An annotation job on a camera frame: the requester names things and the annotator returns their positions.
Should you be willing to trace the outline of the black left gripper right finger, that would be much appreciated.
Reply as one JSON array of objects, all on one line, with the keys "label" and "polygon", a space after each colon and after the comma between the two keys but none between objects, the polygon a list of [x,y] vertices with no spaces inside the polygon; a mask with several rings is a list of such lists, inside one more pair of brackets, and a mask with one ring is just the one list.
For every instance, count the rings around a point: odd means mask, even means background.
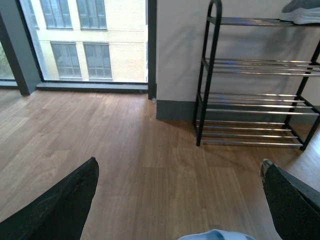
[{"label": "black left gripper right finger", "polygon": [[283,240],[320,238],[320,192],[268,159],[260,178],[276,232]]}]

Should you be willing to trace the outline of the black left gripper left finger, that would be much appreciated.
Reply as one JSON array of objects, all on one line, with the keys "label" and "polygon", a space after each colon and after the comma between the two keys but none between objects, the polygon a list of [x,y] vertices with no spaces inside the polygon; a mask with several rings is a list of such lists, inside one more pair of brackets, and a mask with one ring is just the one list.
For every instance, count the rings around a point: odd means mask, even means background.
[{"label": "black left gripper left finger", "polygon": [[2,240],[79,240],[99,178],[91,157],[0,224]]}]

